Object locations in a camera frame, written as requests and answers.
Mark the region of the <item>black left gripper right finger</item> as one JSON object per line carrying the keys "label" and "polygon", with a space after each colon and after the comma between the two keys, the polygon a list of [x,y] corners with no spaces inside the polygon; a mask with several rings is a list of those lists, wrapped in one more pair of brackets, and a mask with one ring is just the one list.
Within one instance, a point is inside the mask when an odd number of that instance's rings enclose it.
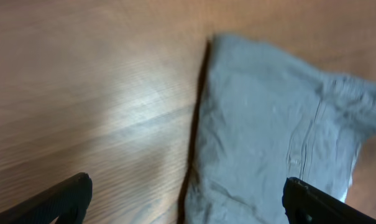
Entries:
{"label": "black left gripper right finger", "polygon": [[376,219],[296,177],[287,178],[282,204],[289,224],[376,224]]}

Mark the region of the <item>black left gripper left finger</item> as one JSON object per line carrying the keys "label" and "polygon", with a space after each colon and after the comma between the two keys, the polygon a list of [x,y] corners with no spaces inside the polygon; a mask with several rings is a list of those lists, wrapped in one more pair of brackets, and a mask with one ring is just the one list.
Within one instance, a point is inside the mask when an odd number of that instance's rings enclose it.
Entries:
{"label": "black left gripper left finger", "polygon": [[80,172],[0,213],[0,223],[82,224],[93,196],[93,183]]}

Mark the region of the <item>grey shorts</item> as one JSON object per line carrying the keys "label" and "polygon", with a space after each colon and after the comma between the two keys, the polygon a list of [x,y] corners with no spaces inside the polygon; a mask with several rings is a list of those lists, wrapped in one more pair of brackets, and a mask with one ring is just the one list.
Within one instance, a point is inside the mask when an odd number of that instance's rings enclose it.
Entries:
{"label": "grey shorts", "polygon": [[286,223],[297,177],[344,201],[376,135],[376,83],[329,73],[265,42],[213,39],[199,106],[187,223]]}

